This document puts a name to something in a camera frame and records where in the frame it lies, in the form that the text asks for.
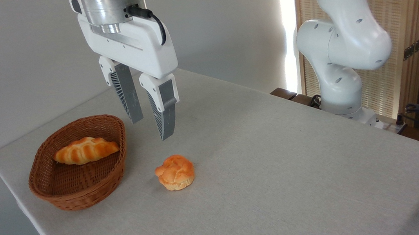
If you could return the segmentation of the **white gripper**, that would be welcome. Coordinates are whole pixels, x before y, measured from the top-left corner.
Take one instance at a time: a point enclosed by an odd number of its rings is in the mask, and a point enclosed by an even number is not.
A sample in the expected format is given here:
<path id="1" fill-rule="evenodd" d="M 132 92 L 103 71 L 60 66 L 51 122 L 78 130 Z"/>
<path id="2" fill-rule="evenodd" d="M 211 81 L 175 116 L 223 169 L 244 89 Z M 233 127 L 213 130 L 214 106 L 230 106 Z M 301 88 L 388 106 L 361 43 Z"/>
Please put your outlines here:
<path id="1" fill-rule="evenodd" d="M 132 123 L 143 114 L 129 67 L 143 73 L 140 84 L 147 91 L 161 140 L 170 137 L 180 98 L 171 74 L 178 59 L 166 26 L 131 13 L 134 7 L 145 9 L 145 0 L 70 0 L 70 5 L 87 44 L 101 55 L 107 85 L 116 90 Z"/>

